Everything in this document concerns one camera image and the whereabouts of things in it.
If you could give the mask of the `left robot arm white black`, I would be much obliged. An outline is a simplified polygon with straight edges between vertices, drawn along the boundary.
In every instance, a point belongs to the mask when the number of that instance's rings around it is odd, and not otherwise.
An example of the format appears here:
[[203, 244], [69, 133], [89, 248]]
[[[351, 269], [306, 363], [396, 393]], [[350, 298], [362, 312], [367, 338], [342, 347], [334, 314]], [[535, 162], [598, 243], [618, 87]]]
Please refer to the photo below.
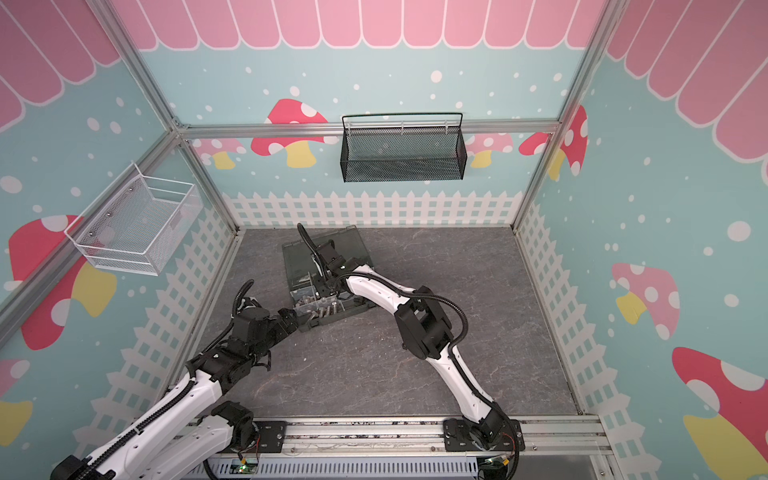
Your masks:
[[215, 453], [252, 447], [252, 412], [221, 399], [253, 368], [270, 368], [272, 348], [305, 320], [292, 309], [272, 315], [260, 306], [232, 314], [225, 331], [187, 361], [171, 391], [90, 455], [62, 460], [52, 478], [180, 479]]

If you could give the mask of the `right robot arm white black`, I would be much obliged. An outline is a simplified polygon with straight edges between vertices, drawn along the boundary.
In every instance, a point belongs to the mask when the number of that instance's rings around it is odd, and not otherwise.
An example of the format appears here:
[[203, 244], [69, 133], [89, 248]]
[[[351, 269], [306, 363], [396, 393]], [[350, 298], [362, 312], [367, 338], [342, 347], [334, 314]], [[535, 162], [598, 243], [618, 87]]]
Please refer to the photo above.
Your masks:
[[469, 324], [455, 302], [425, 286], [399, 285], [367, 264], [345, 259], [332, 241], [318, 245], [304, 228], [299, 233], [330, 291], [362, 297], [393, 316], [405, 349], [435, 369], [482, 449], [507, 441], [514, 453], [522, 450], [522, 436], [515, 432], [512, 420], [480, 387], [458, 351]]

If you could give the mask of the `green plastic compartment organizer box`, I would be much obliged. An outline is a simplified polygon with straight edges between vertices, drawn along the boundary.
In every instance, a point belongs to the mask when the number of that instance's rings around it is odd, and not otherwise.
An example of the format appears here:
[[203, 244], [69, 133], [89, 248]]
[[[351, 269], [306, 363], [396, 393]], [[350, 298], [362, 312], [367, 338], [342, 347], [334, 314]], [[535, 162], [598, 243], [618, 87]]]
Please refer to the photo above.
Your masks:
[[[345, 260], [358, 260], [373, 266], [356, 226], [326, 232], [314, 243], [320, 251], [324, 246], [333, 246]], [[376, 308], [372, 301], [330, 285], [320, 274], [310, 248], [302, 239], [284, 243], [282, 254], [300, 331], [308, 332]]]

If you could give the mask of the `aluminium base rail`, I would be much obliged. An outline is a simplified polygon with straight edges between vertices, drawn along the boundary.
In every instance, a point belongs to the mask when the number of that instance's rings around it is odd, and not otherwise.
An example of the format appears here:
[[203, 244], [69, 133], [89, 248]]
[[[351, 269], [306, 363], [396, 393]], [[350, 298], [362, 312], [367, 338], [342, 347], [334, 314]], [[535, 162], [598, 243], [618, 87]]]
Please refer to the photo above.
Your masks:
[[[451, 447], [441, 416], [294, 417], [260, 449], [218, 453], [189, 479], [477, 479], [487, 453]], [[593, 415], [521, 416], [518, 479], [620, 479]]]

